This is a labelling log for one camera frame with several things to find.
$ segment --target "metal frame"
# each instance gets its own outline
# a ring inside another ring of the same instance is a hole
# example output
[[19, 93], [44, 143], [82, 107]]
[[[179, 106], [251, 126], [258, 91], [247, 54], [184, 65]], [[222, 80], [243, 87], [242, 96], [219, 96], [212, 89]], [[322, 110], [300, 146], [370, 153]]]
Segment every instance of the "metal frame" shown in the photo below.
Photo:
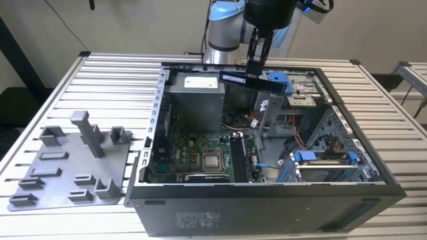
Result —
[[[199, 63], [200, 61], [199, 56], [184, 55], [92, 53], [88, 57], [79, 57], [12, 150], [0, 162], [3, 170], [0, 175], [0, 236], [20, 236], [20, 239], [42, 237], [47, 240], [112, 237], [123, 240], [150, 239], [135, 209], [122, 205], [124, 198], [118, 205], [39, 210], [18, 215], [7, 211], [8, 197], [18, 187], [18, 181], [14, 179], [19, 179], [27, 172], [26, 164], [31, 163], [35, 157], [31, 150], [40, 147], [40, 141], [34, 140], [40, 134], [40, 127], [46, 124], [62, 125], [62, 118], [67, 117], [71, 105], [78, 104], [78, 107], [86, 105], [92, 108], [98, 118], [91, 123], [106, 126], [120, 121], [126, 128], [132, 129], [135, 123], [144, 121], [150, 116], [150, 109], [146, 110], [142, 105], [143, 88], [150, 81], [158, 80], [160, 62]], [[425, 240], [427, 234], [427, 141], [426, 133], [415, 127], [407, 112], [399, 108], [399, 104], [377, 84], [371, 75], [349, 60], [271, 58], [266, 64], [268, 66], [322, 68], [409, 197], [350, 233], [317, 233], [299, 236], [264, 234], [234, 236], [232, 238], [239, 240], [278, 238], [325, 240], [331, 238], [349, 240], [410, 238]], [[405, 122], [407, 125], [394, 129], [381, 128], [382, 124], [391, 120]], [[143, 129], [134, 130], [136, 132], [127, 161], [130, 166], [124, 173], [124, 188], [130, 185], [131, 165], [136, 162], [138, 152], [143, 148], [146, 138]]]
[[427, 98], [427, 63], [421, 62], [399, 62], [393, 70], [393, 74], [398, 74]]

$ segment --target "white label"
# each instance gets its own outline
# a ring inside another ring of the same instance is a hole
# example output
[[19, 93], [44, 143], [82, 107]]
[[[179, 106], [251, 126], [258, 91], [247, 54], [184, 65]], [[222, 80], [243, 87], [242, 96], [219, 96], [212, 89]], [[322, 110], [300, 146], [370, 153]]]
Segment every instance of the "white label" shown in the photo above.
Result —
[[252, 122], [251, 122], [251, 127], [256, 128], [258, 124], [259, 124], [259, 121], [256, 119], [254, 119]]
[[216, 77], [188, 76], [184, 80], [184, 88], [218, 89], [219, 80]]
[[238, 82], [238, 83], [242, 83], [242, 84], [247, 83], [247, 80], [244, 78], [230, 76], [230, 75], [223, 75], [222, 79], [230, 80], [230, 81], [234, 81], [234, 82]]

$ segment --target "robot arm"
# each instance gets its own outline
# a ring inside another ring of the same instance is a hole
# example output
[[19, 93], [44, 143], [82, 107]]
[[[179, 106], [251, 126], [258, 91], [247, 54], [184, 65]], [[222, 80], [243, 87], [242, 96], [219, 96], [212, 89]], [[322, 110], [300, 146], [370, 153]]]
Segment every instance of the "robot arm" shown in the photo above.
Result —
[[290, 26], [295, 8], [315, 22], [334, 8], [334, 0], [239, 0], [218, 1], [211, 7], [208, 48], [203, 62], [208, 64], [239, 64], [239, 45], [248, 44], [246, 76], [258, 78], [262, 75], [270, 49], [278, 47]]
[[292, 19], [298, 0], [247, 0], [243, 12], [244, 20], [255, 26], [247, 50], [246, 76], [262, 75], [274, 31], [286, 28]]

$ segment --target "3d printed holder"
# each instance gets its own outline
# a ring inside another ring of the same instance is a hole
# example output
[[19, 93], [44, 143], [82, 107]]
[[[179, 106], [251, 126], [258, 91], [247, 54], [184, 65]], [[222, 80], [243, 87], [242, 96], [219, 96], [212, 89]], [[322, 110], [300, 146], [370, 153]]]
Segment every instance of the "3d printed holder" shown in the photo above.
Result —
[[10, 211], [118, 203], [132, 133], [122, 126], [102, 132], [88, 119], [88, 111], [72, 113], [80, 133], [44, 127], [43, 146], [10, 198]]

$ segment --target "label sticker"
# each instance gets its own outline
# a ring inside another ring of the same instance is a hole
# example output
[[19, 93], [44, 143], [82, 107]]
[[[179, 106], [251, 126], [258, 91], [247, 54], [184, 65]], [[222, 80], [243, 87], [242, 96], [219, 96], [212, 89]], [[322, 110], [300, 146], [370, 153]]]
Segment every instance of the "label sticker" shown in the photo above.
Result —
[[219, 80], [216, 77], [188, 76], [184, 79], [184, 88], [218, 89]]
[[258, 124], [259, 124], [259, 121], [256, 119], [254, 119], [252, 122], [251, 122], [251, 127], [256, 128]]
[[230, 76], [230, 75], [226, 75], [226, 74], [222, 76], [222, 79], [228, 80], [228, 81], [234, 81], [234, 82], [238, 82], [238, 83], [242, 83], [242, 84], [247, 83], [247, 80], [244, 78]]
[[218, 228], [222, 212], [176, 212], [176, 224], [180, 229]]

